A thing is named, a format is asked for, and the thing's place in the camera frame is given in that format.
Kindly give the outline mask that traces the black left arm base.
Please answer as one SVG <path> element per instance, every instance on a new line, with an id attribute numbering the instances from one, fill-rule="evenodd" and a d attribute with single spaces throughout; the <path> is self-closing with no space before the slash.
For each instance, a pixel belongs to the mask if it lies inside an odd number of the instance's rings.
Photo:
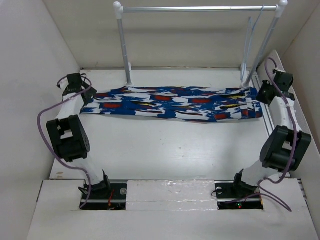
<path id="1" fill-rule="evenodd" d="M 84 211 L 124 211 L 127 203 L 127 181 L 113 180 L 109 193 L 98 196 L 91 194 L 88 202 L 80 208 Z"/>

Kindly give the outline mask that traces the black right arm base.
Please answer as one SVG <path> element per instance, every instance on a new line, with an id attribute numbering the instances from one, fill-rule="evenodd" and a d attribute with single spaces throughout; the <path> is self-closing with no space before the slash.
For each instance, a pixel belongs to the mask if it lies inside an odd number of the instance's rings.
<path id="1" fill-rule="evenodd" d="M 215 180 L 212 197 L 217 199 L 218 210 L 263 210 L 257 186 L 242 181 L 243 170 L 233 180 Z"/>

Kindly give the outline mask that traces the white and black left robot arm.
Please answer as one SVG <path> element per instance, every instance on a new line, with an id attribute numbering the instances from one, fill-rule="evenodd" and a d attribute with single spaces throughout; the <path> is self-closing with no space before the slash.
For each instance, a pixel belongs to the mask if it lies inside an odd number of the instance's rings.
<path id="1" fill-rule="evenodd" d="M 93 99 L 97 91 L 86 83 L 85 75 L 80 73 L 67 75 L 57 86 L 63 90 L 63 104 L 57 117 L 46 123 L 53 150 L 71 167 L 86 171 L 92 194 L 107 198 L 112 191 L 110 180 L 89 156 L 90 141 L 80 120 L 82 108 Z"/>

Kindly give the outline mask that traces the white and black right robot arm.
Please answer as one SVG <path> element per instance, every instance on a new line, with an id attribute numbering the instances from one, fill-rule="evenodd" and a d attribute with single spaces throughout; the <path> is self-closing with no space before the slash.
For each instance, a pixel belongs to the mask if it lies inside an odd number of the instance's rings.
<path id="1" fill-rule="evenodd" d="M 273 78 L 263 81 L 257 100 L 271 109 L 276 126 L 263 145 L 259 160 L 235 175 L 231 191 L 237 197 L 253 193 L 260 181 L 276 173 L 285 175 L 297 170 L 312 141 L 296 118 L 295 97 L 289 92 L 293 75 L 277 69 L 273 74 Z"/>

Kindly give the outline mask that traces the blue patterned trousers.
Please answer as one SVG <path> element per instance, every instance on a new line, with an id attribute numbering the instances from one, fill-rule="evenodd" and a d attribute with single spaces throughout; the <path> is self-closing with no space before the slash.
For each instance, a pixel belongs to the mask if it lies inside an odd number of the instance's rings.
<path id="1" fill-rule="evenodd" d="M 216 123 L 263 117 L 254 87 L 214 89 L 203 86 L 124 86 L 97 93 L 83 114 L 140 116 Z"/>

